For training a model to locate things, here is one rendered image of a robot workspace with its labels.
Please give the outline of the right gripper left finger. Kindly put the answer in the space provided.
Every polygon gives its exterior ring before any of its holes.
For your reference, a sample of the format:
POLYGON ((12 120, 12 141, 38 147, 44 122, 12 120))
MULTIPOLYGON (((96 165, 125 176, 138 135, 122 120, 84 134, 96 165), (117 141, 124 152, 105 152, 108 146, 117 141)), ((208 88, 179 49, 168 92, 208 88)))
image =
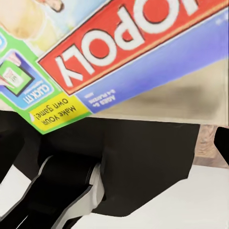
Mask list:
POLYGON ((0 132, 0 184, 24 145, 21 127, 0 132))

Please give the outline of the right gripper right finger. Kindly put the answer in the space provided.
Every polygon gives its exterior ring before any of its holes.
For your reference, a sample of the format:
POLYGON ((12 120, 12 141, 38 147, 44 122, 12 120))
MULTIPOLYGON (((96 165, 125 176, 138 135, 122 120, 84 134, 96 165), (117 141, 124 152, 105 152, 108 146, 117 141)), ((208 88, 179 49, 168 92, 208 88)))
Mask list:
POLYGON ((214 145, 229 165, 229 129, 219 126, 217 128, 214 145))

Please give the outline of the board game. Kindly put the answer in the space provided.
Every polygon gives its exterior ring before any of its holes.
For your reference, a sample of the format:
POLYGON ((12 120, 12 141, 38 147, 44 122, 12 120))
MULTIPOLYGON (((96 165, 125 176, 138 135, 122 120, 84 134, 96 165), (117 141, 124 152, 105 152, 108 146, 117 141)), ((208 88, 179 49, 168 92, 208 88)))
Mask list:
POLYGON ((41 134, 229 57, 229 0, 0 0, 0 99, 41 134))

